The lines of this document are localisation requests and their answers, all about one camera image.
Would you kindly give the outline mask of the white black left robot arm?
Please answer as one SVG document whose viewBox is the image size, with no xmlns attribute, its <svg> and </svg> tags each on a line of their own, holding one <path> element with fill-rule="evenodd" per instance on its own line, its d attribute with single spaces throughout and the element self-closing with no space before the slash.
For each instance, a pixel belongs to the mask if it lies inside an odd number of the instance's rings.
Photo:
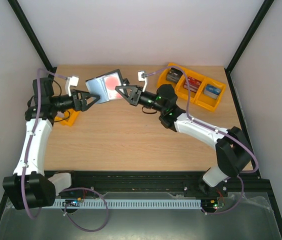
<svg viewBox="0 0 282 240">
<path fill-rule="evenodd" d="M 42 77 L 33 80 L 33 101 L 25 112 L 26 134 L 20 159 L 12 176 L 3 179 L 2 186 L 17 210 L 50 207 L 60 192 L 72 185 L 68 172 L 45 177 L 44 161 L 49 135 L 59 112 L 85 112 L 100 96 L 87 91 L 67 89 L 56 96 L 53 80 Z"/>
</svg>

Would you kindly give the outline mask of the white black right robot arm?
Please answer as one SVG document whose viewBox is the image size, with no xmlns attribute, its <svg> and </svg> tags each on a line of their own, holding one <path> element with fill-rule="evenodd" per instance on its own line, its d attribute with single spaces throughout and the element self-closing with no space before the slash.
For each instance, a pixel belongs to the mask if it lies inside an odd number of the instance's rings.
<svg viewBox="0 0 282 240">
<path fill-rule="evenodd" d="M 202 176 L 199 191 L 210 196 L 217 185 L 237 177 L 251 161 L 252 149 L 243 131 L 218 127 L 199 120 L 177 105 L 177 95 L 170 84 L 163 84 L 156 93 L 143 91 L 141 86 L 116 86 L 115 90 L 132 106 L 141 105 L 160 113 L 160 123 L 174 132 L 189 135 L 216 152 L 217 165 L 209 168 Z"/>
</svg>

